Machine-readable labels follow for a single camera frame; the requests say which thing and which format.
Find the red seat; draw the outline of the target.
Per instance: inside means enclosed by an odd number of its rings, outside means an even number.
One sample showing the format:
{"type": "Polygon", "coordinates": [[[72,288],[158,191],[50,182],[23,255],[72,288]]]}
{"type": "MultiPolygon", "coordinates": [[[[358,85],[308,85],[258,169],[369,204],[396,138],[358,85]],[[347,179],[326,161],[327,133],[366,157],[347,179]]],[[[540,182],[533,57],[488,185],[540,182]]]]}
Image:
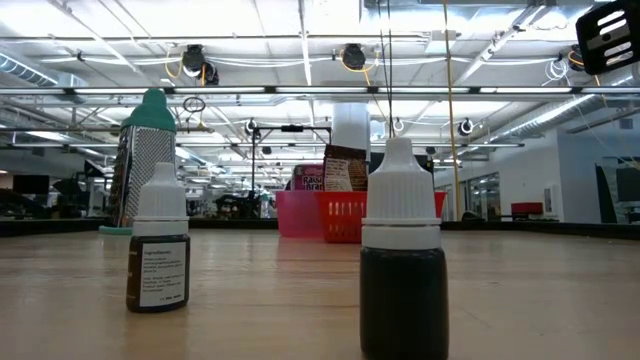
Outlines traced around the red seat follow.
{"type": "Polygon", "coordinates": [[[543,215],[544,206],[541,202],[514,202],[511,204],[512,216],[543,215]]]}

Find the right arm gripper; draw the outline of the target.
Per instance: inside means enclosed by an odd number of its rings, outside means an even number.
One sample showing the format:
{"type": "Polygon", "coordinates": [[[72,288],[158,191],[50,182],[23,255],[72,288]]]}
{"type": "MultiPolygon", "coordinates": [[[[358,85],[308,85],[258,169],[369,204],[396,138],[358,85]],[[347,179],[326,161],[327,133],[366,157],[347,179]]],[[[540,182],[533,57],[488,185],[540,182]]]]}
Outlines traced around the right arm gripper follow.
{"type": "Polygon", "coordinates": [[[576,33],[589,75],[640,62],[640,0],[596,5],[577,20],[576,33]]]}

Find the dark wall monitor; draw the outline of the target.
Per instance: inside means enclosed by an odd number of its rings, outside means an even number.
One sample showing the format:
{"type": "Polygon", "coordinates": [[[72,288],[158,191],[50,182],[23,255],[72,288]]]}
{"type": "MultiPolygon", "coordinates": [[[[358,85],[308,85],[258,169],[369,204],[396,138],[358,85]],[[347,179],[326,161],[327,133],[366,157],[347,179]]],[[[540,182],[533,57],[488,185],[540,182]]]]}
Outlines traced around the dark wall monitor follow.
{"type": "Polygon", "coordinates": [[[640,170],[636,168],[617,169],[616,184],[620,202],[640,202],[640,170]]]}

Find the dark background workstation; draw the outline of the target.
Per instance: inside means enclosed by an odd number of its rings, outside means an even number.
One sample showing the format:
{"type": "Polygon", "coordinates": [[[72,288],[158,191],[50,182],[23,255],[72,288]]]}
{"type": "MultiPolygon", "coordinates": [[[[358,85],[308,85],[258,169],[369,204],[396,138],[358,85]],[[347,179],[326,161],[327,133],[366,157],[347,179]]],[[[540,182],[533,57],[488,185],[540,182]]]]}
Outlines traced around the dark background workstation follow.
{"type": "Polygon", "coordinates": [[[57,192],[53,213],[62,219],[105,216],[111,174],[110,168],[85,160],[82,171],[53,183],[57,192]]]}

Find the small dark background screen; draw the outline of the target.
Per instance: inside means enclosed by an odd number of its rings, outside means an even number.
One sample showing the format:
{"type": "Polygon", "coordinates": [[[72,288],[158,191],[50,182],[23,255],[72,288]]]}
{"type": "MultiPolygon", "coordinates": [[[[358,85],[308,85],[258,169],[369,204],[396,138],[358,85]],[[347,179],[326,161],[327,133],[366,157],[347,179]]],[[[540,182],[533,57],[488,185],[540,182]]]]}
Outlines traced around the small dark background screen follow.
{"type": "Polygon", "coordinates": [[[48,175],[14,175],[12,190],[19,194],[47,195],[50,188],[48,175]]]}

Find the white building column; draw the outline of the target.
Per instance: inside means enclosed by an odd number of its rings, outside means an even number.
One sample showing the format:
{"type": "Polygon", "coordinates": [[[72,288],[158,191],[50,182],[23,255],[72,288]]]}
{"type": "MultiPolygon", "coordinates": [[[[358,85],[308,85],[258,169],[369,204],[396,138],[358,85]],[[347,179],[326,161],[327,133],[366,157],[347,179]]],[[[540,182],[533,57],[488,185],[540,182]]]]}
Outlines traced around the white building column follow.
{"type": "Polygon", "coordinates": [[[366,103],[340,102],[333,105],[332,144],[366,151],[370,160],[370,114],[366,103]]]}

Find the dark standing panel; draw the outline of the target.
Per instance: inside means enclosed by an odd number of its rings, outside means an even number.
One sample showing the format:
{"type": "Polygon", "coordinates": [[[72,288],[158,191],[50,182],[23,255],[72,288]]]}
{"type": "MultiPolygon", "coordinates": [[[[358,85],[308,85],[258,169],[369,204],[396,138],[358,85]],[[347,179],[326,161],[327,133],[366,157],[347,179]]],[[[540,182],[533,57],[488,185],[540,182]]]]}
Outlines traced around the dark standing panel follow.
{"type": "Polygon", "coordinates": [[[603,224],[616,224],[617,216],[603,168],[595,166],[600,219],[603,224]]]}

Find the glass partition window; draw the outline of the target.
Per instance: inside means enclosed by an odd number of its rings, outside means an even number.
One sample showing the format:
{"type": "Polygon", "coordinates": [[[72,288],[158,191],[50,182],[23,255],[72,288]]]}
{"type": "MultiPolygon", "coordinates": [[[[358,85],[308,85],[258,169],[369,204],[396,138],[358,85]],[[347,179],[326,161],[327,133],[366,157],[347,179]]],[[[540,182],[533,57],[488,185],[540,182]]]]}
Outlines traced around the glass partition window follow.
{"type": "Polygon", "coordinates": [[[484,220],[501,218],[500,178],[497,172],[467,181],[467,210],[484,220]]]}

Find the teal-handled box grater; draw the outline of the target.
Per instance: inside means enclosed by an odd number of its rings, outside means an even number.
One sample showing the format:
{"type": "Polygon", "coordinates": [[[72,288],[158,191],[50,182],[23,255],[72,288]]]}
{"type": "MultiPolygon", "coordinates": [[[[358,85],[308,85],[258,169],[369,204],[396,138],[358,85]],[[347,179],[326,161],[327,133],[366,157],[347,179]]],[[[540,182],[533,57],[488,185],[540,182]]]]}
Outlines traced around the teal-handled box grater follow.
{"type": "Polygon", "coordinates": [[[99,227],[101,233],[131,233],[141,188],[151,179],[155,165],[175,162],[175,137],[175,118],[166,95],[159,89],[147,90],[141,104],[120,126],[108,201],[109,221],[99,227]]]}

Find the dropper bottle with ingredients label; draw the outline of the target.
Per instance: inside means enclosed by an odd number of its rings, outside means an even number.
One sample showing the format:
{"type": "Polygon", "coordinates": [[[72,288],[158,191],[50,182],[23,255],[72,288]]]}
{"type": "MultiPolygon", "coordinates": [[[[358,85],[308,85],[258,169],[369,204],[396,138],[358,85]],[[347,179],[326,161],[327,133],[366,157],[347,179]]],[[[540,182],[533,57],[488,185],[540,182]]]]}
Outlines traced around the dropper bottle with ingredients label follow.
{"type": "Polygon", "coordinates": [[[186,306],[190,291],[186,192],[172,163],[155,165],[140,189],[129,242],[126,306],[157,313],[186,306]]]}

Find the red plastic basket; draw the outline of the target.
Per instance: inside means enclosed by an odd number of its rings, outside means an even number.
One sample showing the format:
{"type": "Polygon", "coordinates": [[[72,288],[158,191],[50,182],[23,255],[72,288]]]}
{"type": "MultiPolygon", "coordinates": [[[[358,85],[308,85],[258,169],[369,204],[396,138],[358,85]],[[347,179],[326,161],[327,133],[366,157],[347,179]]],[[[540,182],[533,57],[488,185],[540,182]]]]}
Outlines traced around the red plastic basket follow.
{"type": "Polygon", "coordinates": [[[329,243],[358,243],[385,250],[442,246],[434,192],[320,192],[316,195],[329,243]]]}

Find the silver ventilation duct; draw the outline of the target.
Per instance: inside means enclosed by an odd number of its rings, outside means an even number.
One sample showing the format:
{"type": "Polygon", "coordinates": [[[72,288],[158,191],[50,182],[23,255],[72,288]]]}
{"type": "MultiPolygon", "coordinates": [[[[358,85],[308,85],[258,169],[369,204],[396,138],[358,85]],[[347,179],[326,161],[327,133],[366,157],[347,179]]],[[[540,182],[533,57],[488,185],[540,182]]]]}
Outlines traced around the silver ventilation duct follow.
{"type": "Polygon", "coordinates": [[[560,125],[588,110],[598,110],[605,106],[608,97],[640,93],[640,62],[628,65],[603,76],[601,87],[574,87],[567,100],[549,102],[533,109],[508,125],[487,135],[483,146],[509,141],[512,138],[526,138],[534,133],[560,125]]]}

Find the dropper bottle with red label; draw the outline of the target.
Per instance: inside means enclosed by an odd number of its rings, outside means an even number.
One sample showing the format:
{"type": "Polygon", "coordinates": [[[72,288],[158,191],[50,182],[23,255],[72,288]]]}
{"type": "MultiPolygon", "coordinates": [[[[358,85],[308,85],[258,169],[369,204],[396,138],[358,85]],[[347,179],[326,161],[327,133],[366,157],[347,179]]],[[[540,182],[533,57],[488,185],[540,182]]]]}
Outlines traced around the dropper bottle with red label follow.
{"type": "Polygon", "coordinates": [[[387,140],[368,178],[359,280],[367,360],[448,360],[447,262],[433,178],[408,138],[387,140]]]}

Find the brown pouch with nutrition label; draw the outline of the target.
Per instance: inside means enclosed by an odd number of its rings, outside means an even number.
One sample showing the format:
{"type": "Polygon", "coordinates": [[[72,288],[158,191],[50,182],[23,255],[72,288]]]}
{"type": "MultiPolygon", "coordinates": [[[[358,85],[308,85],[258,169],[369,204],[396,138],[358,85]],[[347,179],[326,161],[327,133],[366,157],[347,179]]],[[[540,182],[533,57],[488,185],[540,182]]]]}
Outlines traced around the brown pouch with nutrition label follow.
{"type": "Polygon", "coordinates": [[[368,188],[365,150],[326,145],[323,167],[323,186],[327,192],[357,192],[368,188]]]}

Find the black metal table frame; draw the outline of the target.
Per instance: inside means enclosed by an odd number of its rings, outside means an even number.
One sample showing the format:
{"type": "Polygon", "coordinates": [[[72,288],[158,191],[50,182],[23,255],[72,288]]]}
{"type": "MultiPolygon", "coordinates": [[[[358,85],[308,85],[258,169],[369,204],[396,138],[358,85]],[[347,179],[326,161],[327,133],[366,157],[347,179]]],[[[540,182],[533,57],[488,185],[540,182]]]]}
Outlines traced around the black metal table frame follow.
{"type": "MultiPolygon", "coordinates": [[[[108,225],[106,218],[0,220],[0,238],[55,233],[97,231],[108,225]]],[[[213,220],[193,218],[193,229],[276,230],[275,219],[213,220]]],[[[443,222],[443,231],[522,231],[554,235],[574,235],[640,241],[640,225],[580,224],[549,221],[516,222],[443,222]]]]}

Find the pink plastic bin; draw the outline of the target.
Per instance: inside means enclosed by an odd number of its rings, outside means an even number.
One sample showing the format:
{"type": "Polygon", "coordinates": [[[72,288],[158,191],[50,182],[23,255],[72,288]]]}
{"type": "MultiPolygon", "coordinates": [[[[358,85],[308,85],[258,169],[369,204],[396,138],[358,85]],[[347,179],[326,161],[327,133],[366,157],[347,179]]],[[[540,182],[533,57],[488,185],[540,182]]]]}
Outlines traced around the pink plastic bin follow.
{"type": "Polygon", "coordinates": [[[323,230],[315,192],[303,190],[276,193],[278,229],[283,237],[320,238],[323,230]]]}

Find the corrugated ceiling duct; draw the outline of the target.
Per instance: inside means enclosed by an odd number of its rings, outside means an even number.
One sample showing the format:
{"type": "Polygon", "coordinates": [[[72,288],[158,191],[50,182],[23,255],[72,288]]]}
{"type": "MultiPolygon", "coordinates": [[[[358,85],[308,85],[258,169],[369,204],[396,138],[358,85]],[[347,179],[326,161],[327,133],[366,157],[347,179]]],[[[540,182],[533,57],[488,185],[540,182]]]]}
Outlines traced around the corrugated ceiling duct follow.
{"type": "Polygon", "coordinates": [[[0,51],[0,73],[13,75],[36,87],[55,87],[58,84],[57,80],[51,76],[2,51],[0,51]]]}

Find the long ceiling light rail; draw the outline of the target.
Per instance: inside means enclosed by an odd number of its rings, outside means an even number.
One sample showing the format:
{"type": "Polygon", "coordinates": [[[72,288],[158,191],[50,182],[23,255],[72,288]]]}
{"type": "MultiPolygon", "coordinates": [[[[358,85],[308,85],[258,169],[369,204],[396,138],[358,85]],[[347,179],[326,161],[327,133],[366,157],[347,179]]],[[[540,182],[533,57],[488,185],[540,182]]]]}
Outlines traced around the long ceiling light rail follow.
{"type": "MultiPolygon", "coordinates": [[[[223,86],[223,87],[160,87],[160,91],[168,95],[221,95],[221,94],[319,94],[319,95],[364,95],[387,94],[392,95],[440,95],[451,92],[454,95],[623,95],[640,94],[640,86],[594,86],[594,87],[419,87],[419,86],[223,86]]],[[[0,95],[138,95],[147,88],[0,88],[0,95]]]]}

